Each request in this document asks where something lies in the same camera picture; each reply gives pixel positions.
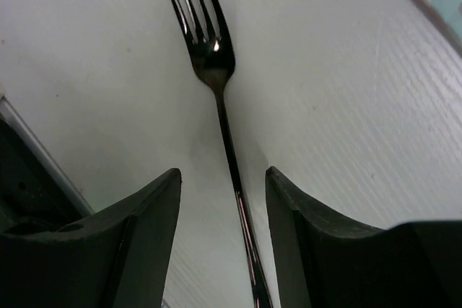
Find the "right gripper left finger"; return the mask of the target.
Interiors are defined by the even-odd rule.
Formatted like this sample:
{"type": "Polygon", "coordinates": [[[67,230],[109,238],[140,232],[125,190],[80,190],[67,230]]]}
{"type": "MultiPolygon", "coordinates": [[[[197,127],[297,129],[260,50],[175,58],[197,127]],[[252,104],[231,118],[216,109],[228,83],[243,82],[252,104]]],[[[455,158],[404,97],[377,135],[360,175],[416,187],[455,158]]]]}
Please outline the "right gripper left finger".
{"type": "Polygon", "coordinates": [[[54,232],[1,234],[3,307],[160,307],[181,173],[54,232]]]}

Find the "black metal fork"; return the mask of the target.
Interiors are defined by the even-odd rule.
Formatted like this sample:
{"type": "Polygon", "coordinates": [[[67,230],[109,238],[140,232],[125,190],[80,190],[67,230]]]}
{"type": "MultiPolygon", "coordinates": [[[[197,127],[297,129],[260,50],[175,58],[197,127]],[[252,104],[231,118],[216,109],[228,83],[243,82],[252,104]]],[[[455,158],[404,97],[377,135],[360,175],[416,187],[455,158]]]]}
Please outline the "black metal fork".
{"type": "Polygon", "coordinates": [[[214,29],[204,0],[199,0],[200,9],[205,20],[204,26],[201,26],[199,22],[199,16],[192,1],[184,1],[186,8],[181,6],[180,0],[171,0],[186,42],[193,71],[197,78],[213,92],[217,105],[219,125],[245,245],[253,306],[273,307],[274,304],[258,251],[253,220],[239,172],[225,107],[225,88],[235,72],[235,54],[232,38],[219,0],[211,0],[214,14],[217,18],[217,29],[214,29]]]}

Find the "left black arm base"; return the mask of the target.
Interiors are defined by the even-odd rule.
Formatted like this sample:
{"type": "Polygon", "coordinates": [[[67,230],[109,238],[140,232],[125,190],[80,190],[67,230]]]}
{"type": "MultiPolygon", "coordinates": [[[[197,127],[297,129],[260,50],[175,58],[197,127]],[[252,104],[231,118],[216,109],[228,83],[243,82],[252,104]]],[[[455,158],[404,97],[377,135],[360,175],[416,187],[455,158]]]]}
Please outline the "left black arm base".
{"type": "Polygon", "coordinates": [[[64,171],[1,99],[1,232],[54,232],[93,214],[64,171]]]}

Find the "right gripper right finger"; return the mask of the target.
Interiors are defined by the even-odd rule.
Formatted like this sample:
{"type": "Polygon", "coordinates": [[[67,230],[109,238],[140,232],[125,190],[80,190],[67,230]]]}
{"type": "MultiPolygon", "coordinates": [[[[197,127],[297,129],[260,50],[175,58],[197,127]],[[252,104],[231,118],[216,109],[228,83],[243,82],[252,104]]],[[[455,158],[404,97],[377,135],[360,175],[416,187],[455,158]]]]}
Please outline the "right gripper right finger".
{"type": "Polygon", "coordinates": [[[304,193],[277,168],[266,207],[283,307],[459,307],[461,223],[379,229],[304,193]]]}

